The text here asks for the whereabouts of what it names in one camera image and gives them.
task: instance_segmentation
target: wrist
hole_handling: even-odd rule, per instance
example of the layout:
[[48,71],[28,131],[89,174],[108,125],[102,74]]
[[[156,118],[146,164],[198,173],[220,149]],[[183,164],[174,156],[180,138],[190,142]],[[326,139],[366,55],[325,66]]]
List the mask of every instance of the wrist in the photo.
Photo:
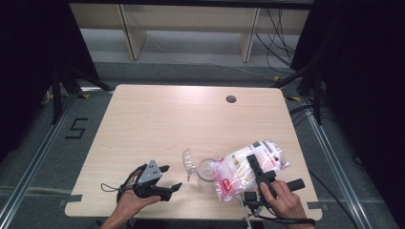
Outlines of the wrist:
[[105,222],[100,227],[101,229],[118,229],[120,228],[127,219],[123,218],[120,214],[114,212],[110,217],[105,220]]

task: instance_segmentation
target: hand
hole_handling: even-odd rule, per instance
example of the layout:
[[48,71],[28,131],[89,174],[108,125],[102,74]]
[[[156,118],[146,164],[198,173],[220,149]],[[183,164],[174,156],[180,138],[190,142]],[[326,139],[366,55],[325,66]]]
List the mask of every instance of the hand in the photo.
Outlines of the hand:
[[[277,217],[290,219],[307,218],[300,197],[293,194],[284,181],[276,180],[271,183],[271,187],[276,192],[277,198],[273,197],[267,185],[263,182],[260,184],[263,196],[271,205],[271,209]],[[290,229],[314,228],[312,224],[289,224],[287,227]]]
[[[134,178],[141,173],[139,171],[132,178]],[[139,198],[135,195],[133,190],[125,191],[118,201],[116,210],[114,213],[107,218],[107,220],[102,224],[102,229],[116,229],[121,225],[125,224],[129,219],[133,218],[134,215],[138,214],[140,210],[148,205],[159,202],[159,196],[151,196],[149,198]]]

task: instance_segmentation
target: hole in table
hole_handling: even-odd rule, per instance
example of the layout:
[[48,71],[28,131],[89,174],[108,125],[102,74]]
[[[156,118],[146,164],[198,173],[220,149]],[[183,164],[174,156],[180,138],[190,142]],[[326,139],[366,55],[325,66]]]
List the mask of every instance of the hole in table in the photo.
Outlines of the hole in table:
[[228,103],[235,103],[235,102],[236,102],[236,97],[235,97],[234,95],[228,95],[228,96],[226,97],[226,101],[227,101]]

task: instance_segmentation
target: plastic bag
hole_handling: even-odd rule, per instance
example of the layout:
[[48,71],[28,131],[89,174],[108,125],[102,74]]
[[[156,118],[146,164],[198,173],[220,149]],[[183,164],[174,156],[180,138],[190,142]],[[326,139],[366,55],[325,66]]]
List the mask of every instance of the plastic bag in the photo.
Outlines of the plastic bag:
[[211,163],[214,183],[220,201],[230,201],[255,183],[247,161],[254,154],[263,172],[279,172],[288,166],[281,149],[270,140],[260,140]]

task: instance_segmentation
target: wooden table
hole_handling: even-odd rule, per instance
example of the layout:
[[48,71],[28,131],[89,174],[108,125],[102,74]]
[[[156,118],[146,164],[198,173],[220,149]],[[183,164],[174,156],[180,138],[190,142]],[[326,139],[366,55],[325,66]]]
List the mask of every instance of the wooden table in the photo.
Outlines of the wooden table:
[[[229,95],[236,102],[227,102]],[[295,193],[307,216],[320,219],[322,211],[307,206],[318,199],[280,90],[120,85],[72,192],[82,200],[69,202],[65,212],[71,217],[109,217],[117,192],[103,192],[100,184],[118,187],[139,165],[154,159],[159,166],[170,165],[158,186],[183,185],[170,201],[144,208],[137,218],[242,219],[237,199],[219,202],[212,183],[197,177],[187,182],[182,152],[191,149],[196,161],[221,158],[266,138],[278,144],[290,163],[277,179],[302,178],[306,188]]]

